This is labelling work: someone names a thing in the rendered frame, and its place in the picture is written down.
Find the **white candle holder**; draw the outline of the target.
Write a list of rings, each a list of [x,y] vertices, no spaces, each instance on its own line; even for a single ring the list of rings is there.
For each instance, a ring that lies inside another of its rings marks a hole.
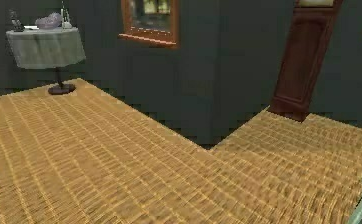
[[[65,7],[64,0],[61,0],[61,17],[62,17],[62,24],[61,27],[63,29],[70,29],[72,24],[70,22],[70,16],[68,9]]]

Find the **round table with grey cloth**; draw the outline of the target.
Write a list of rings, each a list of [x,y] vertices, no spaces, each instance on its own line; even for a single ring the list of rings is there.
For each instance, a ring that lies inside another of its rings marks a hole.
[[[76,90],[74,84],[62,82],[60,69],[86,59],[78,28],[7,31],[6,36],[19,68],[55,70],[57,84],[48,89],[50,95]]]

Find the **purple lumpy object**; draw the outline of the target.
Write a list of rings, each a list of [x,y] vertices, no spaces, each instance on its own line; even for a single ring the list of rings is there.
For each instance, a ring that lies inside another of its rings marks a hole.
[[[47,17],[39,18],[35,21],[35,25],[39,29],[55,29],[62,23],[62,16],[59,13],[51,13]]]

